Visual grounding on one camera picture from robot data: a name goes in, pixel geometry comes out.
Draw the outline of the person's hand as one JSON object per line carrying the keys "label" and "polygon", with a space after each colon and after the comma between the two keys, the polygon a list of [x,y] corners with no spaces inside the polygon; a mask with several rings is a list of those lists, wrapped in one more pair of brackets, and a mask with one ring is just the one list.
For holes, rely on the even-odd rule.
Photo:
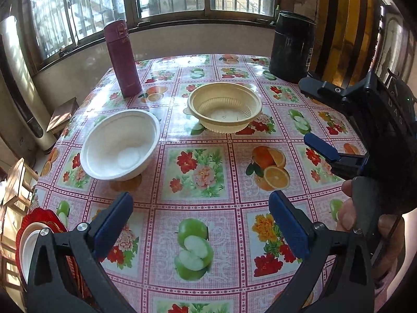
{"label": "person's hand", "polygon": [[396,266],[404,249],[404,219],[387,212],[382,190],[369,178],[344,181],[341,190],[348,200],[337,214],[336,229],[362,231],[372,255],[372,277],[384,278]]}

